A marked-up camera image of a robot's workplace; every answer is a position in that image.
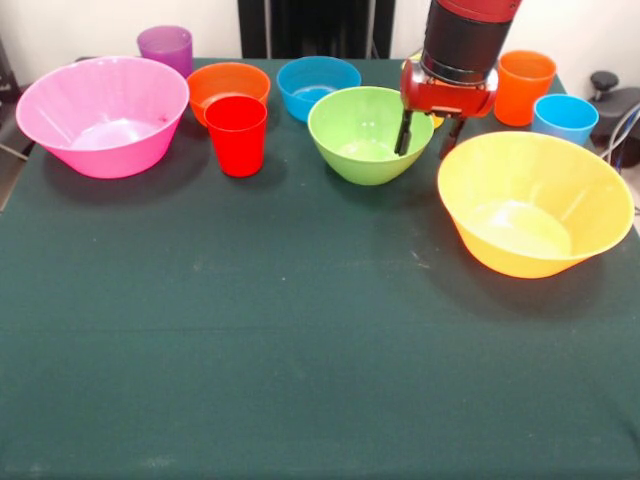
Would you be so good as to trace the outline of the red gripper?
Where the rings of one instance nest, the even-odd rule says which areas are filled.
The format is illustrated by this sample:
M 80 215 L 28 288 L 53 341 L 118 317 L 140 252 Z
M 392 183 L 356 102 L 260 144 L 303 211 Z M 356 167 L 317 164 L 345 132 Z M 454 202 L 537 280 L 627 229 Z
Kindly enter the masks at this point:
M 405 155 L 411 141 L 413 112 L 439 117 L 484 117 L 492 109 L 499 84 L 498 72 L 492 69 L 486 81 L 478 85 L 455 85 L 427 74 L 418 61 L 406 60 L 402 65 L 400 94 L 406 110 L 402 119 L 394 153 Z M 439 158 L 444 159 L 456 146 L 464 127 L 464 119 L 456 118 L 443 140 Z

